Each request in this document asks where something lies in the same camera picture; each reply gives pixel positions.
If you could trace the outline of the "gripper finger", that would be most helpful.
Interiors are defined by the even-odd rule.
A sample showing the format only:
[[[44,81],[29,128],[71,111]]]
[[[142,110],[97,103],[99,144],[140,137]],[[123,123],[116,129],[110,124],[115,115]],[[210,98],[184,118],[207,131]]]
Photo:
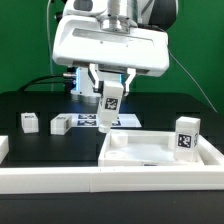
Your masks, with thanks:
[[[102,92],[102,82],[100,81],[98,74],[97,74],[97,65],[96,64],[89,64],[88,67],[88,75],[93,83],[93,91],[95,93]]]
[[[124,92],[123,95],[127,96],[130,92],[130,84],[136,76],[136,70],[134,68],[127,68],[124,73]]]

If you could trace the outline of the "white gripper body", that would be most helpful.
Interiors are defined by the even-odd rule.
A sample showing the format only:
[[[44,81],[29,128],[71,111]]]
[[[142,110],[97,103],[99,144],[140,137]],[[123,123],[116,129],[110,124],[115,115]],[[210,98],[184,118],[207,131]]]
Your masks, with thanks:
[[[129,33],[107,32],[91,17],[68,15],[58,24],[53,60],[64,66],[90,63],[113,70],[133,68],[137,74],[161,76],[169,67],[168,35],[131,28]]]

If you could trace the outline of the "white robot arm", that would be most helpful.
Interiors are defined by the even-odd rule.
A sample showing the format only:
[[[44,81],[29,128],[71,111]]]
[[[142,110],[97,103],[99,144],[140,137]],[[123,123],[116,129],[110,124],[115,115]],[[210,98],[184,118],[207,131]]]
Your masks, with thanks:
[[[68,91],[96,102],[102,82],[159,77],[169,67],[168,34],[178,0],[67,0],[53,60],[75,74]]]

